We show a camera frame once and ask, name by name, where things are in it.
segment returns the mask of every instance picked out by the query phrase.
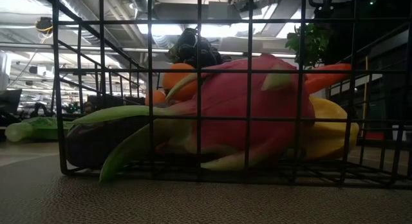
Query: green plant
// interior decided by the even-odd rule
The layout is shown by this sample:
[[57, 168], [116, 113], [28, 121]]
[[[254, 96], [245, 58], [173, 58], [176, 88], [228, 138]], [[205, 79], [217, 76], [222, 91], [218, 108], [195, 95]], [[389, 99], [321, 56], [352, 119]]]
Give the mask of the green plant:
[[[304, 69], [310, 70], [318, 64], [323, 63], [323, 56], [329, 44], [332, 31], [318, 28], [314, 24], [307, 24], [304, 29]], [[301, 28], [295, 27], [294, 33], [288, 33], [285, 48], [296, 51], [295, 62], [299, 63], [301, 50], [299, 48]]]

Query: gray carpet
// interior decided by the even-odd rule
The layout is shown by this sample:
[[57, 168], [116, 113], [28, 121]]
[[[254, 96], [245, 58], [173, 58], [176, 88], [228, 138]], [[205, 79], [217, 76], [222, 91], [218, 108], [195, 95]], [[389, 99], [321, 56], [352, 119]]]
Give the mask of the gray carpet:
[[412, 191], [69, 178], [0, 167], [0, 223], [412, 223]]

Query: metal grid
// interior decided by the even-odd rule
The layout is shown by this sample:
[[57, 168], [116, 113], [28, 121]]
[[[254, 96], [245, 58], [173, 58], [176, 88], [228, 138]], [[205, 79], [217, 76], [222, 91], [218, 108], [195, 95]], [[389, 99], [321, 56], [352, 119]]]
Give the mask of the metal grid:
[[[74, 86], [79, 87], [80, 97], [82, 96], [82, 88], [88, 89], [91, 91], [96, 92], [98, 95], [102, 96], [103, 104], [106, 103], [106, 98], [111, 97], [111, 87], [109, 94], [106, 93], [105, 86], [101, 86], [100, 89], [93, 89], [81, 84], [81, 73], [93, 73], [96, 76], [101, 74], [100, 84], [104, 85], [105, 81], [105, 73], [109, 73], [109, 83], [111, 80], [112, 74], [117, 74], [120, 72], [128, 72], [128, 73], [148, 73], [148, 84], [149, 84], [149, 125], [150, 125], [150, 143], [151, 143], [151, 155], [148, 161], [146, 162], [137, 162], [135, 167], [131, 167], [130, 170], [127, 170], [126, 173], [122, 174], [124, 177], [132, 177], [132, 178], [145, 178], [145, 179], [155, 179], [155, 180], [184, 180], [184, 181], [201, 181], [201, 182], [237, 182], [237, 183], [263, 183], [263, 184], [286, 184], [286, 185], [313, 185], [313, 186], [345, 186], [345, 187], [380, 187], [380, 188], [398, 188], [398, 189], [412, 189], [412, 183], [410, 181], [411, 175], [408, 174], [407, 176], [399, 175], [398, 174], [398, 165], [400, 160], [400, 152], [401, 149], [407, 149], [410, 152], [410, 149], [402, 147], [402, 133], [405, 129], [404, 126], [406, 124], [405, 114], [406, 114], [406, 102], [407, 102], [407, 93], [409, 88], [409, 78], [411, 77], [411, 69], [412, 69], [412, 28], [409, 28], [408, 31], [408, 42], [407, 42], [407, 59], [406, 59], [406, 70], [355, 70], [357, 64], [357, 53], [368, 48], [380, 40], [376, 40], [374, 43], [371, 43], [370, 46], [366, 46], [365, 48], [357, 51], [360, 46], [357, 46], [356, 39], [357, 39], [357, 25], [360, 22], [365, 21], [373, 21], [373, 22], [388, 22], [388, 21], [402, 21], [405, 22], [405, 25], [411, 27], [412, 25], [412, 9], [411, 14], [409, 17], [391, 17], [391, 18], [361, 18], [359, 17], [359, 0], [355, 0], [355, 13], [353, 18], [349, 19], [306, 19], [305, 18], [305, 7], [306, 7], [306, 0], [301, 0], [301, 17], [302, 19], [253, 19], [253, 11], [252, 8], [249, 8], [249, 20], [229, 20], [229, 19], [222, 19], [222, 20], [202, 20], [201, 19], [201, 0], [198, 0], [198, 19], [197, 20], [152, 20], [152, 13], [151, 9], [148, 9], [147, 13], [147, 20], [122, 20], [122, 21], [105, 21], [104, 14], [104, 0], [99, 0], [99, 21], [83, 21], [81, 18], [77, 17], [73, 13], [71, 13], [64, 5], [62, 5], [58, 0], [49, 0], [49, 2], [53, 5], [53, 52], [55, 56], [55, 94], [56, 94], [56, 103], [57, 103], [57, 120], [58, 120], [58, 127], [59, 127], [59, 149], [60, 149], [60, 159], [61, 159], [61, 171], [63, 174], [67, 175], [88, 175], [88, 176], [96, 176], [98, 173], [92, 171], [84, 171], [83, 168], [75, 168], [75, 169], [68, 169], [68, 165], [66, 162], [66, 154], [64, 150], [64, 131], [62, 125], [62, 110], [61, 110], [61, 93], [60, 93], [60, 82], [65, 82], [68, 84], [72, 84]], [[66, 15], [71, 17], [74, 21], [59, 21], [59, 11], [64, 12]], [[348, 118], [347, 119], [339, 119], [339, 118], [302, 118], [301, 117], [301, 96], [303, 90], [303, 57], [300, 58], [301, 62], [299, 63], [299, 70], [278, 70], [276, 73], [297, 73], [299, 75], [299, 86], [298, 86], [298, 98], [297, 98], [297, 114], [295, 118], [258, 118], [252, 117], [250, 114], [250, 85], [251, 85], [251, 75], [253, 73], [271, 73], [270, 70], [259, 70], [254, 71], [251, 69], [252, 62], [252, 27], [253, 24], [256, 23], [301, 23], [301, 38], [300, 38], [300, 45], [304, 44], [304, 28], [305, 23], [351, 23], [353, 25], [353, 40], [352, 40], [352, 54], [346, 58], [346, 60], [350, 59], [352, 70], [350, 72], [347, 71], [328, 71], [328, 70], [317, 70], [317, 71], [305, 71], [304, 73], [348, 73], [350, 74], [350, 88], [349, 88], [349, 107], [354, 105], [354, 88], [355, 88], [355, 79], [357, 75], [369, 75], [372, 76], [374, 73], [380, 74], [402, 74], [405, 76], [405, 86], [402, 96], [402, 114], [400, 120], [368, 120], [368, 119], [356, 119], [353, 118], [354, 114], [352, 111], [348, 111]], [[152, 24], [193, 24], [196, 23], [198, 25], [198, 40], [201, 38], [201, 26], [202, 24], [227, 24], [227, 23], [247, 23], [248, 24], [248, 52], [247, 52], [247, 59], [248, 59], [248, 70], [221, 70], [219, 73], [246, 73], [247, 74], [247, 115], [246, 117], [203, 117], [201, 115], [201, 86], [198, 86], [198, 99], [197, 99], [197, 116], [196, 117], [187, 117], [187, 116], [154, 116], [153, 115], [153, 73], [164, 73], [164, 72], [196, 72], [198, 76], [200, 73], [208, 72], [208, 73], [215, 73], [215, 71], [208, 71], [203, 70], [200, 68], [200, 64], [198, 64], [198, 68], [196, 70], [156, 70], [152, 69], [152, 33], [151, 33], [151, 26]], [[68, 46], [67, 44], [61, 42], [59, 40], [58, 32], [59, 32], [59, 25], [79, 25], [79, 40], [81, 38], [81, 29], [84, 28], [96, 37], [98, 37], [100, 42], [100, 54], [101, 54], [101, 62], [100, 64], [95, 62], [94, 69], [60, 69], [59, 68], [59, 45], [66, 47], [67, 49], [74, 51], [78, 55], [78, 60], [80, 62], [80, 56], [86, 57], [81, 53], [80, 48], [80, 41], [78, 43], [77, 49]], [[100, 33], [96, 32], [94, 29], [90, 27], [90, 25], [99, 25]], [[104, 25], [105, 24], [147, 24], [148, 25], [148, 69], [141, 68], [135, 61], [133, 61], [129, 56], [127, 56], [120, 48], [117, 48], [109, 41], [105, 40], [104, 38]], [[104, 53], [105, 53], [105, 45], [113, 49], [119, 55], [123, 56], [125, 59], [129, 61], [129, 68], [126, 69], [108, 69], [104, 64]], [[198, 61], [200, 56], [200, 45], [197, 49], [197, 56]], [[61, 79], [59, 75], [61, 73], [78, 73], [79, 74], [79, 83], [70, 82], [64, 79]], [[131, 81], [131, 78], [125, 78], [120, 76], [121, 79], [129, 81], [129, 83], [134, 83]], [[98, 77], [96, 77], [96, 85], [98, 88]], [[198, 77], [198, 85], [201, 85], [200, 77]], [[155, 118], [179, 118], [179, 119], [193, 119], [197, 120], [197, 157], [194, 162], [187, 161], [187, 163], [183, 165], [173, 165], [166, 162], [159, 162], [156, 161], [155, 156], [155, 146], [153, 144], [153, 120]], [[245, 149], [245, 170], [240, 173], [217, 173], [217, 172], [210, 172], [204, 171], [200, 168], [200, 160], [201, 160], [201, 147], [200, 147], [200, 138], [201, 138], [201, 122], [202, 120], [244, 120], [247, 123], [247, 131], [245, 133], [245, 142], [246, 142], [246, 149]], [[258, 168], [250, 168], [248, 166], [249, 163], [249, 149], [250, 149], [250, 121], [251, 120], [266, 120], [266, 121], [280, 121], [280, 122], [295, 122], [295, 136], [299, 136], [301, 134], [300, 123], [301, 122], [344, 122], [346, 123], [346, 134], [344, 138], [344, 157], [341, 160], [300, 160], [298, 159], [298, 145], [299, 145], [299, 138], [295, 138], [295, 148], [294, 148], [294, 158], [293, 160], [280, 160], [278, 161], [276, 168], [269, 167], [266, 169], [258, 169]], [[378, 169], [373, 167], [368, 167], [362, 164], [363, 159], [363, 150], [364, 146], [362, 146], [362, 153], [360, 158], [360, 163], [351, 163], [348, 162], [348, 145], [349, 145], [349, 138], [350, 138], [350, 128], [352, 122], [358, 123], [373, 123], [373, 122], [383, 122], [383, 123], [392, 123], [398, 124], [398, 135], [397, 141], [395, 144], [395, 155], [392, 162], [392, 170], [385, 171], [383, 167]]]

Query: black wire basket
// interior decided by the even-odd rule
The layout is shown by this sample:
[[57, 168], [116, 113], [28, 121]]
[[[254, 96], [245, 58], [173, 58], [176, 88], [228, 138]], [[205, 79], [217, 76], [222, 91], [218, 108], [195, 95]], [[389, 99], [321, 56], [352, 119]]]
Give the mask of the black wire basket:
[[[94, 91], [98, 97], [102, 99], [102, 107], [108, 107], [108, 101], [123, 100], [127, 104], [138, 104], [136, 102], [127, 100], [124, 98], [126, 91], [123, 91], [122, 84], [124, 82], [129, 83], [130, 95], [132, 93], [132, 84], [138, 90], [139, 94], [139, 83], [138, 80], [135, 82], [132, 80], [131, 76], [129, 78], [120, 75], [119, 73], [147, 73], [148, 74], [148, 95], [149, 95], [149, 125], [150, 125], [150, 137], [151, 137], [151, 148], [153, 152], [155, 151], [155, 146], [153, 143], [153, 120], [156, 118], [188, 118], [188, 117], [161, 117], [153, 115], [153, 74], [159, 74], [164, 72], [170, 72], [171, 70], [159, 70], [153, 69], [153, 47], [152, 47], [152, 24], [197, 24], [198, 26], [198, 38], [200, 38], [200, 30], [203, 24], [213, 23], [213, 24], [227, 24], [227, 23], [246, 23], [248, 24], [248, 52], [244, 56], [248, 59], [248, 70], [232, 70], [225, 73], [246, 73], [248, 76], [248, 93], [247, 93], [247, 116], [246, 117], [203, 117], [200, 112], [200, 96], [198, 96], [198, 112], [196, 117], [192, 117], [197, 120], [197, 155], [196, 157], [186, 158], [184, 156], [164, 158], [151, 154], [151, 157], [146, 161], [133, 162], [120, 173], [122, 177], [125, 178], [141, 178], [141, 179], [152, 179], [152, 180], [172, 180], [172, 181], [194, 181], [194, 182], [221, 182], [221, 183], [256, 183], [256, 184], [281, 184], [281, 185], [307, 185], [307, 186], [330, 186], [330, 187], [378, 187], [378, 188], [394, 188], [394, 189], [412, 189], [412, 144], [411, 140], [402, 141], [402, 134], [407, 131], [407, 126], [412, 122], [411, 117], [408, 115], [410, 110], [408, 110], [408, 97], [410, 97], [410, 78], [412, 70], [412, 12], [409, 17], [387, 17], [387, 18], [362, 18], [359, 13], [359, 0], [355, 0], [354, 4], [354, 16], [352, 18], [315, 18], [306, 19], [306, 0], [301, 0], [301, 17], [302, 19], [253, 19], [252, 6], [250, 6], [248, 11], [249, 19], [244, 20], [230, 20], [230, 19], [213, 19], [205, 20], [202, 19], [202, 0], [198, 0], [198, 14], [197, 20], [158, 20], [153, 19], [152, 11], [148, 9], [147, 20], [105, 20], [104, 19], [104, 0], [99, 0], [98, 7], [100, 10], [100, 20], [99, 21], [84, 21], [80, 17], [76, 16], [67, 7], [65, 7], [59, 0], [48, 0], [53, 5], [53, 46], [54, 46], [54, 56], [55, 56], [55, 103], [57, 105], [57, 120], [59, 126], [59, 149], [60, 149], [60, 160], [61, 160], [61, 171], [63, 174], [71, 176], [98, 176], [99, 169], [85, 169], [83, 167], [72, 167], [68, 165], [66, 152], [64, 149], [65, 136], [62, 124], [62, 105], [61, 105], [61, 90], [60, 83], [67, 83], [79, 88], [80, 96], [80, 112], [83, 113], [83, 99], [82, 99], [82, 89]], [[73, 21], [60, 21], [59, 12], [65, 13], [68, 17], [72, 18]], [[403, 25], [399, 28], [395, 28], [392, 32], [387, 33], [385, 36], [373, 41], [367, 46], [358, 46], [357, 31], [359, 26], [365, 22], [373, 23], [388, 23], [388, 22], [402, 22]], [[347, 119], [336, 120], [336, 119], [307, 119], [301, 117], [301, 109], [299, 107], [301, 102], [303, 87], [298, 87], [298, 108], [295, 118], [290, 120], [282, 120], [283, 122], [294, 122], [295, 124], [295, 136], [300, 136], [301, 128], [299, 128], [301, 122], [342, 122], [346, 124], [346, 134], [344, 139], [344, 149], [343, 157], [337, 160], [302, 160], [298, 156], [298, 148], [293, 149], [293, 158], [291, 159], [280, 159], [274, 160], [271, 163], [259, 165], [257, 167], [249, 167], [249, 143], [250, 143], [250, 122], [255, 119], [250, 116], [250, 81], [251, 76], [256, 73], [251, 69], [251, 59], [252, 59], [252, 27], [253, 24], [257, 23], [289, 23], [295, 22], [301, 24], [300, 32], [304, 33], [305, 23], [351, 23], [352, 34], [351, 34], [351, 55], [343, 59], [343, 61], [351, 63], [350, 71], [303, 71], [303, 64], [300, 62], [299, 70], [293, 73], [299, 75], [299, 83], [302, 84], [304, 80], [304, 73], [347, 73], [349, 76], [348, 80], [340, 82], [336, 86], [329, 87], [327, 92], [327, 97], [341, 105], [348, 113]], [[148, 68], [145, 69], [137, 62], [135, 62], [130, 56], [128, 56], [121, 48], [118, 48], [113, 43], [105, 39], [104, 27], [108, 24], [147, 24], [149, 27], [148, 32]], [[61, 25], [78, 25], [79, 26], [79, 41], [77, 48], [73, 48], [70, 45], [59, 40], [59, 26]], [[91, 25], [99, 26], [100, 31], [94, 30]], [[94, 36], [101, 40], [100, 42], [100, 63], [90, 59], [87, 55], [81, 52], [81, 31], [82, 29], [87, 30]], [[383, 43], [390, 37], [398, 34], [400, 32], [407, 32], [407, 44], [403, 45], [401, 48], [396, 50], [385, 51], [384, 53], [375, 54], [370, 59], [370, 70], [360, 70], [365, 69], [365, 61], [359, 56], [365, 50], [370, 50], [372, 47]], [[304, 44], [304, 35], [300, 36], [301, 46]], [[110, 69], [105, 67], [105, 51], [107, 48], [111, 48], [114, 52], [119, 54], [121, 57], [125, 58], [129, 62], [129, 67], [124, 69]], [[78, 56], [78, 68], [77, 69], [67, 69], [59, 68], [59, 50], [66, 48], [75, 52]], [[388, 55], [400, 56], [398, 59], [394, 58], [385, 59]], [[81, 68], [80, 58], [93, 62], [95, 64], [94, 68], [85, 69]], [[199, 66], [195, 70], [174, 70], [174, 72], [195, 72], [198, 75], [205, 72]], [[78, 75], [79, 81], [73, 82], [63, 79], [60, 75], [67, 73], [76, 73]], [[82, 85], [82, 74], [92, 74], [96, 78], [96, 89], [90, 88], [88, 86]], [[109, 74], [109, 93], [106, 91], [106, 73]], [[358, 96], [361, 87], [356, 85], [357, 79], [367, 79], [367, 83], [363, 84], [363, 87], [376, 87], [374, 85], [376, 82], [372, 80], [372, 77], [376, 74], [382, 75], [382, 79], [389, 81], [396, 81], [396, 84], [400, 85], [396, 88], [396, 93], [388, 91], [387, 86], [378, 89], [370, 89], [365, 96]], [[111, 77], [120, 77], [120, 87], [121, 87], [121, 98], [114, 97], [112, 93], [112, 83]], [[198, 77], [198, 85], [201, 84], [201, 78]], [[201, 87], [198, 87], [198, 94], [200, 94]], [[383, 91], [381, 97], [376, 97], [376, 90]], [[392, 105], [386, 105], [388, 108], [396, 107], [396, 111], [388, 111], [389, 115], [385, 115], [380, 118], [373, 118], [370, 113], [373, 110], [373, 104], [377, 101], [388, 101], [392, 102]], [[366, 106], [366, 116], [360, 117], [357, 115], [357, 109], [359, 106]], [[243, 120], [247, 123], [247, 133], [245, 133], [245, 168], [238, 172], [216, 172], [207, 171], [200, 168], [200, 162], [204, 161], [208, 156], [202, 156], [200, 148], [200, 138], [206, 138], [200, 136], [201, 122], [202, 120], [208, 119], [223, 119], [223, 120]], [[349, 157], [349, 139], [350, 139], [350, 128], [351, 123], [356, 122], [362, 128], [360, 129], [362, 135], [358, 138], [358, 145], [360, 146], [359, 155], [356, 159]], [[392, 131], [397, 130], [397, 136], [392, 136]], [[382, 131], [384, 137], [380, 140], [368, 140], [366, 136], [368, 133], [374, 131]], [[296, 146], [299, 145], [299, 138], [294, 139]], [[379, 153], [380, 160], [375, 162], [370, 162], [365, 157], [365, 154], [369, 149], [373, 149], [373, 152]], [[400, 161], [403, 156], [409, 158], [406, 165], [401, 165]]]

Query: ceiling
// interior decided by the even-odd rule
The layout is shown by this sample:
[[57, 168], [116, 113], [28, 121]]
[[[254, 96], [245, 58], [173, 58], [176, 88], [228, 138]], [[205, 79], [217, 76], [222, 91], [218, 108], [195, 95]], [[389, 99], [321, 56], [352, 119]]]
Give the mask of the ceiling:
[[[241, 19], [239, 11], [245, 5], [246, 0], [202, 0], [202, 19]], [[256, 0], [259, 6], [258, 14], [254, 14], [255, 19], [289, 19], [300, 18], [301, 0]], [[97, 20], [98, 0], [61, 0], [72, 12], [81, 16], [83, 19]], [[197, 0], [153, 0], [153, 14], [157, 19], [177, 20], [177, 19], [196, 19]], [[306, 6], [308, 18], [313, 16], [313, 8]], [[145, 13], [138, 8], [133, 0], [105, 0], [104, 18], [107, 20], [115, 19], [146, 19]], [[39, 33], [34, 24], [40, 17], [51, 17], [51, 5], [45, 0], [0, 0], [0, 43], [12, 42], [19, 44], [52, 44], [51, 35]], [[70, 18], [62, 12], [60, 20], [69, 21]], [[157, 40], [154, 42], [155, 48], [167, 48], [177, 41], [178, 34], [189, 24], [174, 25], [153, 25], [152, 32]], [[254, 53], [293, 53], [285, 49], [286, 34], [292, 32], [295, 24], [255, 24], [252, 51]], [[59, 40], [66, 44], [75, 46], [78, 40], [76, 26], [59, 27]], [[247, 24], [224, 24], [224, 25], [203, 25], [202, 36], [211, 41], [216, 41], [214, 45], [219, 51], [247, 51]], [[82, 33], [82, 46], [96, 45], [96, 40], [86, 38], [90, 35]], [[147, 47], [147, 26], [145, 25], [106, 25], [105, 37], [114, 45], [127, 48], [146, 48]], [[22, 107], [41, 101], [49, 104], [53, 87], [53, 54], [52, 50], [37, 50], [30, 48], [5, 48], [1, 47], [3, 53], [12, 60], [10, 70], [10, 83], [8, 88], [22, 88]], [[93, 60], [100, 62], [100, 55], [97, 51], [87, 51], [85, 54]], [[142, 66], [147, 65], [147, 53], [129, 51], [127, 54]], [[92, 62], [81, 58], [82, 68], [94, 68]], [[59, 56], [61, 67], [77, 68], [77, 55], [68, 51], [61, 51]], [[153, 54], [153, 68], [166, 68], [170, 63], [162, 53]], [[37, 66], [45, 69], [43, 74], [32, 74], [28, 72], [30, 66]], [[119, 55], [106, 55], [106, 66], [110, 68], [126, 68], [127, 61]], [[65, 79], [77, 81], [78, 76], [67, 75]], [[82, 77], [83, 85], [95, 88], [94, 75]], [[113, 77], [113, 93], [120, 94], [120, 78]], [[141, 91], [140, 96], [145, 96], [146, 76], [140, 75]], [[78, 88], [74, 88], [65, 83], [61, 84], [63, 103], [69, 104], [79, 100]], [[129, 84], [124, 83], [124, 91], [129, 91]], [[136, 89], [133, 89], [134, 96], [137, 96]], [[84, 94], [92, 95], [94, 92], [83, 90]]]

